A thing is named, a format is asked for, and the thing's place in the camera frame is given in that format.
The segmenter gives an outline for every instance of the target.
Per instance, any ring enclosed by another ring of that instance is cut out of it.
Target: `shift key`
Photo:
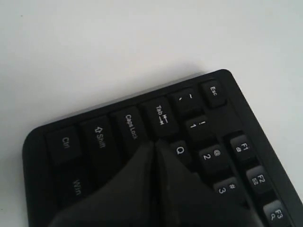
[[[97,181],[103,185],[121,168],[121,157],[116,147],[112,130],[106,116],[80,124],[87,153],[97,172]]]
[[[127,154],[131,157],[141,143],[148,140],[139,110],[132,106],[113,113],[112,117],[118,125]]]

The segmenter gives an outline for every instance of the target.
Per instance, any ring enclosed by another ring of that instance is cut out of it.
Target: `keyboard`
[[[158,139],[214,193],[254,210],[265,227],[303,226],[302,202],[227,70],[34,129],[23,146],[29,226],[48,226],[110,181],[143,141]]]

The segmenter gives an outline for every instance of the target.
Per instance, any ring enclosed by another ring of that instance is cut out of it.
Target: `white surface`
[[[0,0],[0,226],[27,226],[33,128],[221,68],[303,199],[302,24],[301,0]]]

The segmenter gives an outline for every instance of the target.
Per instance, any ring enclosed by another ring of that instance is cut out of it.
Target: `black key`
[[[200,97],[192,88],[171,94],[170,97],[175,109],[182,117],[201,111]]]
[[[160,97],[142,104],[157,137],[178,133],[179,127],[166,98]]]
[[[216,80],[202,83],[201,87],[210,108],[216,108],[226,103],[222,88]]]
[[[55,166],[81,156],[79,138],[73,126],[48,133],[46,140]]]
[[[214,184],[214,191],[226,198],[229,198],[239,205],[245,203],[243,190],[240,188],[236,177],[231,177],[226,180]]]
[[[83,167],[74,167],[56,178],[61,206],[66,207],[92,193],[92,185]]]
[[[177,141],[172,143],[171,145],[172,150],[176,157],[184,164],[189,165],[192,162],[191,155],[188,151],[187,145],[183,140]]]
[[[80,124],[87,152],[97,172],[99,185],[112,178],[121,167],[121,158],[106,116]]]
[[[289,219],[279,200],[265,205],[263,211],[270,227],[290,227]]]
[[[255,157],[255,152],[245,135],[231,139],[230,143],[239,162],[246,162]]]
[[[257,166],[246,171],[246,176],[257,195],[264,194],[272,189],[268,176],[262,166]]]
[[[148,140],[139,111],[133,106],[113,113],[112,116],[122,134],[127,153],[132,156],[140,144]]]
[[[204,171],[209,175],[229,169],[229,158],[220,145],[199,151],[199,157]]]
[[[214,137],[205,115],[186,121],[185,127],[193,143],[206,141]]]

